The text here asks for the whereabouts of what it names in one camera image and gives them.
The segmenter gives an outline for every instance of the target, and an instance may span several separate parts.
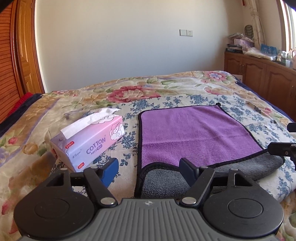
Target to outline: cartoon sheep print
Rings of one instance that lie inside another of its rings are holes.
[[[111,140],[118,140],[123,135],[124,135],[123,125],[119,122],[113,124],[110,131]]]

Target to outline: box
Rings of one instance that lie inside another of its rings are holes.
[[[81,172],[124,133],[122,116],[109,115],[69,139],[58,134],[50,141],[59,159],[72,171]]]
[[[247,51],[248,48],[255,47],[254,42],[247,41],[247,40],[244,40],[244,39],[234,39],[234,44],[242,46],[243,51]]]

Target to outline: window frame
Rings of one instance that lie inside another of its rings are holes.
[[[279,18],[281,23],[282,50],[289,51],[296,48],[295,21],[292,8],[283,0],[276,0],[279,9]]]

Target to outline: light switch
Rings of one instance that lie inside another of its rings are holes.
[[[187,30],[186,29],[180,29],[180,36],[187,36]]]

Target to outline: metal screw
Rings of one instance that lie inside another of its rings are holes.
[[[104,205],[113,205],[116,200],[112,197],[104,197],[101,199],[101,203]]]
[[[184,197],[182,198],[182,203],[187,205],[196,204],[196,199],[194,197]]]

